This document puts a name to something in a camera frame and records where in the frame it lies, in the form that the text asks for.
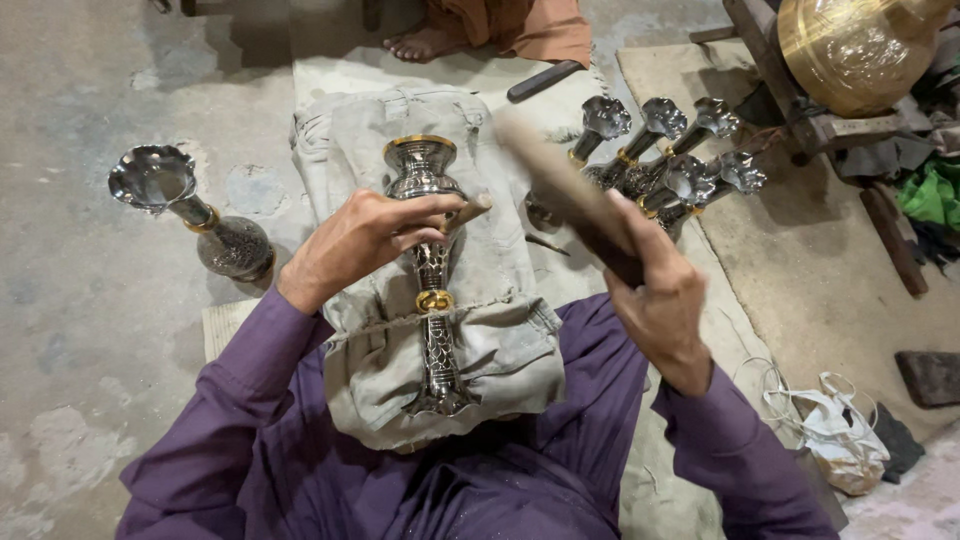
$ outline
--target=brown cloth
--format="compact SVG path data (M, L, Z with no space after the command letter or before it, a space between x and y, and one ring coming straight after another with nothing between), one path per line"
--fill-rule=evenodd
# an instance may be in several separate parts
M577 0L430 0L428 10L436 23L462 24L474 47L490 42L500 54L590 67L590 25Z

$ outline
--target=beige cloth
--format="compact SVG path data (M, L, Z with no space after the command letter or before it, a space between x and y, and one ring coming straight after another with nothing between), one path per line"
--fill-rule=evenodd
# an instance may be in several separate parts
M501 54L590 67L590 25L577 0L431 0L427 17L443 26L462 24L474 47L490 42Z
M463 435L481 422L539 413L564 399L561 321L537 292L512 189L528 185L496 144L490 111L453 86L400 87L326 94L298 111L294 163L317 221L360 187L382 192L396 177L383 145L399 136L434 134L457 145L446 172L467 195L487 190L493 208L466 224L450 256L447 288L457 364L482 397L457 416L402 412L422 381L417 278L401 257L337 293L324 316L337 332L327 343L324 391L337 430L375 450Z

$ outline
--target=folded cloth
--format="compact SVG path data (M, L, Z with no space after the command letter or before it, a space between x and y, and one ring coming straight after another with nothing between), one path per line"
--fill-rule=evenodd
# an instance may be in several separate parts
M560 319L536 292L512 190L525 177L493 139L490 111L452 86L328 94L295 115L292 145L307 194L324 221L354 190L383 192L396 177L384 145L432 134L457 145L446 173L468 196L488 190L493 208L469 222L453 248L448 289L458 364L482 404L455 417L401 411L422 379L417 280L401 257L334 296L324 316L336 331L324 389L337 429L376 450L465 434L511 413L539 413L564 398Z

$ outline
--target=metal vase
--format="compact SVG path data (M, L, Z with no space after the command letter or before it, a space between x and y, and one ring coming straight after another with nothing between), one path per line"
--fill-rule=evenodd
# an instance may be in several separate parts
M667 160L674 156L682 156L700 146L711 135L727 138L740 129L742 120L730 111L730 107L722 99L702 97L693 104L697 109L697 118L690 129L686 130L677 142L673 144L659 158L643 163L627 173L627 185L624 195L634 200L649 192L663 179L667 168Z
M701 196L692 201L693 204L684 201L684 204L661 210L654 218L674 242L680 239L684 222L691 215L702 213L708 205L734 191L752 195L767 181L767 175L756 166L754 157L744 152L733 151L717 156L706 164L705 174L712 179L714 188L702 185L697 189Z
M636 160L662 137L677 138L686 129L686 116L673 101L665 97L647 100L641 108L643 128L626 146L616 152L616 158L603 165L591 165L584 169L584 176L601 189L620 189L627 178L627 169L636 166Z
M620 100L607 96L593 96L583 104L584 132L576 144L566 153L578 169L587 166L590 154L605 140L613 140L630 132L633 120ZM533 189L523 198L527 217L538 229L546 225L559 226L562 221L556 217L537 198Z
M457 181L444 173L457 158L456 145L445 138L401 137L384 147L383 158L398 174L386 188L387 197L402 201L452 193L467 199ZM458 231L460 229L449 239L450 248ZM424 411L453 416L467 405L480 403L480 397L470 392L460 378L449 318L443 313L453 308L453 296L446 290L449 252L448 247L439 243L420 244L408 252L413 258L420 289L417 311L436 313L422 322L423 381L417 397L403 408L411 416Z
M110 171L117 201L151 215L169 209L197 233L197 255L207 270L235 282L269 274L276 255L263 229L246 217L221 217L197 196L194 161L175 146L137 146Z

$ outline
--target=brass pot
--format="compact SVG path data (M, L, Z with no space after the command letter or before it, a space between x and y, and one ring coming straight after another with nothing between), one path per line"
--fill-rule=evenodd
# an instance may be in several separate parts
M839 116L887 112L924 74L953 0L783 0L790 72Z

